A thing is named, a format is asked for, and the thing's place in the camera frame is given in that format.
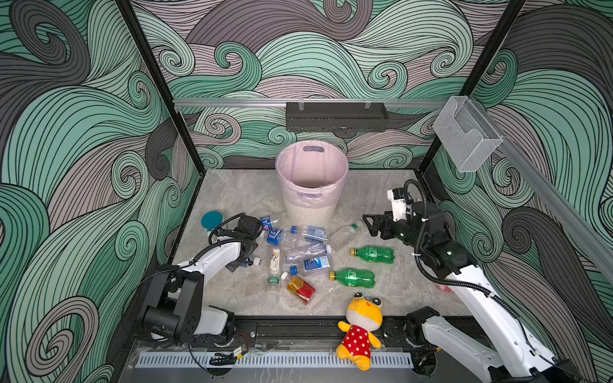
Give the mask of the green soda bottle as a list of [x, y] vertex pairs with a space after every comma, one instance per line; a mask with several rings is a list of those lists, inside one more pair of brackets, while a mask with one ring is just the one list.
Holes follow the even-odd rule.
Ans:
[[375, 273], [362, 269], [345, 268], [329, 273], [329, 279], [341, 283], [344, 287], [374, 288]]
[[350, 256], [368, 263], [393, 264], [395, 260], [394, 250], [389, 247], [366, 246], [351, 248]]

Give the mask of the small blue label bottle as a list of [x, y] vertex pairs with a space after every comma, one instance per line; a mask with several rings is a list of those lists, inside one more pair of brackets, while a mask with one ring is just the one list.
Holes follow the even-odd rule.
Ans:
[[244, 260], [242, 260], [240, 262], [240, 266], [242, 267], [253, 267], [253, 266], [260, 266], [262, 263], [262, 260], [260, 257], [256, 256], [256, 257], [247, 257]]

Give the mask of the white label clear bottle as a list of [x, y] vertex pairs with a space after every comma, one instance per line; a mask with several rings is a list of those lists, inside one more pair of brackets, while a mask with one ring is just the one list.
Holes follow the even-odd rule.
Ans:
[[271, 249], [269, 271], [271, 276], [279, 276], [281, 273], [281, 250], [278, 247]]

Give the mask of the green soda bottle front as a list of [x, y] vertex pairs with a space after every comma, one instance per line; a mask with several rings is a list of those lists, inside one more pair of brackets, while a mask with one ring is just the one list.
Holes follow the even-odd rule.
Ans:
[[374, 288], [375, 273], [362, 269], [345, 268], [329, 273], [329, 279], [341, 283], [344, 287]]

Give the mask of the small clear green-band bottle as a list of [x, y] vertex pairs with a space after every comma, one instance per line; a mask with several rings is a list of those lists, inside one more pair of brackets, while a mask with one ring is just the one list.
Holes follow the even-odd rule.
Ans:
[[277, 294], [280, 290], [280, 279], [277, 276], [268, 277], [266, 292]]

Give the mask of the red yellow tea bottle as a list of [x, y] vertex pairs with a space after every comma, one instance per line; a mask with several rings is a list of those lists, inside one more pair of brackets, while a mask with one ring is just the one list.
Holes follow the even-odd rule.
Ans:
[[287, 290], [299, 298], [304, 305], [311, 302], [316, 289], [304, 278], [297, 274], [284, 272], [281, 274], [281, 279], [287, 284]]

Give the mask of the clear bottle green band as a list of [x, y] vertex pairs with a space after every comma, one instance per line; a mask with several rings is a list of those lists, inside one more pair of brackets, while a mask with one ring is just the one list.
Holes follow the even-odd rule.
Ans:
[[346, 245], [349, 244], [352, 239], [362, 232], [363, 227], [364, 223], [362, 220], [357, 220], [354, 221], [354, 223], [338, 229], [332, 234], [330, 239], [328, 239], [328, 244], [330, 245], [331, 250], [333, 252], [338, 252], [343, 249], [343, 247], [346, 247]]

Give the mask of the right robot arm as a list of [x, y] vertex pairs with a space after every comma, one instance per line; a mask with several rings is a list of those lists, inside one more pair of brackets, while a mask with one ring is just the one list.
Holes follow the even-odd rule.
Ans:
[[536, 341], [520, 315], [501, 298], [476, 258], [445, 229], [442, 212], [416, 180], [387, 193], [389, 212], [363, 215], [373, 237], [411, 247], [421, 274], [450, 288], [491, 342], [487, 347], [426, 307], [408, 316], [408, 340], [437, 346], [483, 382], [584, 382], [568, 359]]

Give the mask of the pink toy near right arm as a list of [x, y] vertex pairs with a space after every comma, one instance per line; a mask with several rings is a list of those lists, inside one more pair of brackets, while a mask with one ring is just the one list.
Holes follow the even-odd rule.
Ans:
[[453, 290], [450, 287], [446, 286], [446, 285], [436, 284], [436, 287], [437, 287], [438, 290], [441, 290], [441, 291], [443, 291], [445, 293], [449, 293], [449, 294], [453, 293]]

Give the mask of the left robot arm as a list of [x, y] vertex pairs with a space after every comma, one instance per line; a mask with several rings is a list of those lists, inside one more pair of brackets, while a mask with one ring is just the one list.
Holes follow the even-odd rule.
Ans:
[[257, 249], [262, 231], [260, 219], [242, 212], [212, 229], [208, 245], [189, 260], [161, 266], [145, 280], [148, 289], [138, 325], [179, 344], [201, 335], [227, 338], [231, 314], [204, 306], [204, 287], [220, 271], [236, 270]]

